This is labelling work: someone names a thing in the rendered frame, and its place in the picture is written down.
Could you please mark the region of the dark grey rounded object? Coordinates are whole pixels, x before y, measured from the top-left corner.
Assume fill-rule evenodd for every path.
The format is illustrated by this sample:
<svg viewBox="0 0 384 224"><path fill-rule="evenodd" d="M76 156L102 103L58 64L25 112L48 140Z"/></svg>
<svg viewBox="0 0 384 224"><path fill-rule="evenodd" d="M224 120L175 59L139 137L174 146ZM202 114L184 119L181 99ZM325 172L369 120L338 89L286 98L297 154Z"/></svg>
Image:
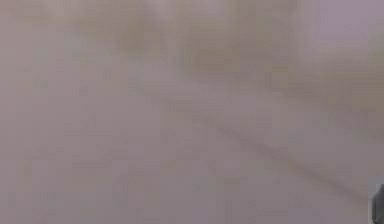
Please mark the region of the dark grey rounded object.
<svg viewBox="0 0 384 224"><path fill-rule="evenodd" d="M371 219L373 224L384 224L384 184L372 198Z"/></svg>

